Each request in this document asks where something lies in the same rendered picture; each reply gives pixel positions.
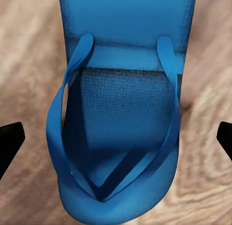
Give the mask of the sandal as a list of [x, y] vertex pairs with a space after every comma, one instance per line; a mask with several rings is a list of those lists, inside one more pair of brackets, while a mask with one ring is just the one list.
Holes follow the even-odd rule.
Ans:
[[154, 208], [174, 180], [196, 0], [59, 1], [68, 65], [46, 139], [60, 199], [81, 223], [119, 225]]

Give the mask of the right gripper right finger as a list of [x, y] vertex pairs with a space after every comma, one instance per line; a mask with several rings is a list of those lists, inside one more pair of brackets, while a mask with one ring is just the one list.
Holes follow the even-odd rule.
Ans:
[[220, 122], [217, 131], [217, 140], [232, 160], [232, 124]]

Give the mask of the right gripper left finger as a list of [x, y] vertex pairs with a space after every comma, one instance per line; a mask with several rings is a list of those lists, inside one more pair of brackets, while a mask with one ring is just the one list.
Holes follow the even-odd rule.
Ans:
[[0, 127], [0, 179], [25, 141], [21, 122]]

